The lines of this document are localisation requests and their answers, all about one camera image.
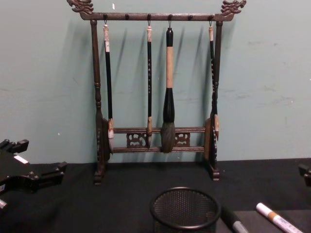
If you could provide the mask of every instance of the green wall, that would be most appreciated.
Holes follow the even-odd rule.
[[[95,12],[218,13],[220,0],[94,0]],[[218,160],[310,157],[308,0],[249,0],[224,23]],[[147,22],[111,21],[115,127],[147,125]],[[103,22],[98,23],[107,117]],[[153,28],[153,123],[162,125],[165,31]],[[95,100],[90,24],[66,0],[5,1],[0,8],[0,138],[30,140],[32,163],[93,162]],[[208,22],[172,22],[175,125],[202,126],[210,113]],[[125,136],[116,135],[123,146]],[[199,135],[192,137],[195,145]],[[160,139],[154,137],[154,144]],[[194,161],[195,153],[114,154],[111,162]]]

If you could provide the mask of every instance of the carved dragon head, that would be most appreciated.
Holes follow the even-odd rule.
[[[93,13],[93,4],[91,3],[92,0],[67,0],[69,6],[75,6],[72,10],[74,12],[84,12],[88,15]]]
[[[234,0],[233,2],[228,2],[224,0],[222,9],[221,9],[222,15],[227,16],[229,14],[238,14],[241,12],[241,10],[239,10],[239,7],[243,8],[245,4],[246,4],[246,0],[242,0],[242,1]]]

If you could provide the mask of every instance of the black table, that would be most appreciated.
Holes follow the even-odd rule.
[[[263,202],[304,233],[311,232],[311,188],[298,164],[310,159],[219,162],[221,181],[199,163],[109,164],[101,186],[94,164],[69,164],[63,183],[35,194],[10,192],[0,215],[0,233],[151,233],[149,201],[159,192],[189,186],[229,205],[252,233],[280,232],[255,211]],[[44,171],[55,164],[31,165]],[[218,221],[217,232],[230,232]]]

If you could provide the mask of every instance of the mesh pencil holder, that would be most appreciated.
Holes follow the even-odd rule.
[[[214,233],[221,206],[201,191],[176,187],[152,199],[150,212],[154,233]]]

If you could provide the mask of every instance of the brush hanger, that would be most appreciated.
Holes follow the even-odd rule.
[[[223,1],[221,13],[218,14],[162,14],[162,13],[97,13],[93,12],[91,0],[67,0],[74,12],[80,14],[83,20],[90,21],[92,34],[93,70],[96,101],[96,138],[97,138],[97,168],[94,174],[94,183],[100,184],[106,170],[106,162],[110,159],[108,142],[108,121],[103,118],[101,110],[101,80],[99,70],[99,52],[97,39],[97,21],[127,20],[127,21],[216,21],[217,34],[221,35],[222,25],[231,21],[235,14],[241,12],[246,0],[233,2]],[[219,75],[221,36],[216,36],[215,65]],[[202,152],[210,177],[219,180],[220,172],[217,168],[217,144],[215,129],[208,120],[204,127],[176,127],[175,145],[172,152]],[[115,147],[114,153],[126,152],[161,152],[161,147],[147,147],[147,128],[114,128],[114,133],[126,134],[127,146]],[[153,128],[152,133],[160,133],[160,128]],[[191,133],[204,133],[203,146],[190,146]]]

